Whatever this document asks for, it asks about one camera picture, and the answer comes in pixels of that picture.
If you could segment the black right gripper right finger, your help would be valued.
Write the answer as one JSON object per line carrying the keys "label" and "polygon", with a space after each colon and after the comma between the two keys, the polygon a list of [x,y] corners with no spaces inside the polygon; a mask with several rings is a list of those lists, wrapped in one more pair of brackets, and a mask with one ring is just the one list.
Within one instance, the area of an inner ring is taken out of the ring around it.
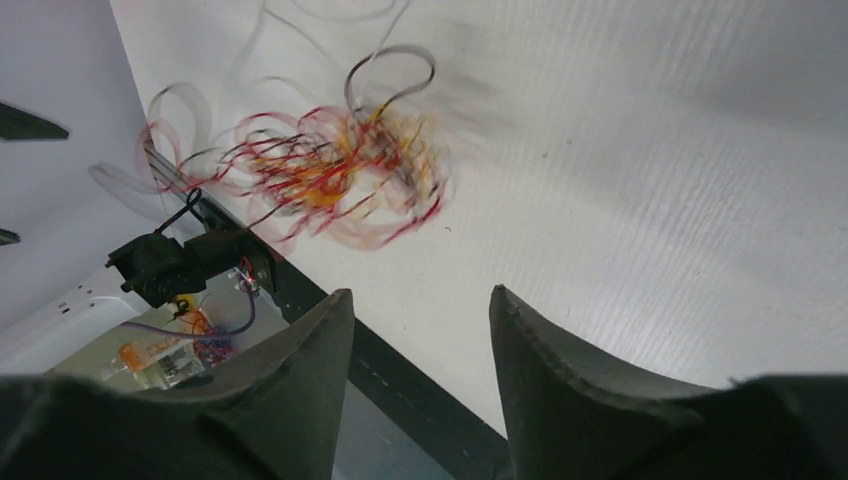
{"label": "black right gripper right finger", "polygon": [[847,379],[711,389],[624,361],[502,285],[491,343],[518,479],[843,479]]}

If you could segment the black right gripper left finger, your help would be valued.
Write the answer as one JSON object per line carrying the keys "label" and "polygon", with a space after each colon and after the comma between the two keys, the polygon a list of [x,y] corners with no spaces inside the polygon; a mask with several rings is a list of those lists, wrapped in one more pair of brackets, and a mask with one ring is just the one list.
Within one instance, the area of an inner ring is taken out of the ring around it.
{"label": "black right gripper left finger", "polygon": [[168,390],[1,381],[5,479],[327,479],[355,315],[339,289],[234,359]]}

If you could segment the black left robot base mount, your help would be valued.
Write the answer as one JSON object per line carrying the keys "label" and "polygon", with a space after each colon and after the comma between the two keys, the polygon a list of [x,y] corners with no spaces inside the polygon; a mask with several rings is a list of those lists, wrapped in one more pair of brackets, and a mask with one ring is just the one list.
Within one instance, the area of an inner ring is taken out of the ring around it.
{"label": "black left robot base mount", "polygon": [[275,291],[275,257],[244,229],[209,230],[184,243],[161,233],[141,235],[108,255],[124,278],[122,291],[156,308],[179,294],[199,293],[209,279],[237,268],[269,293]]}

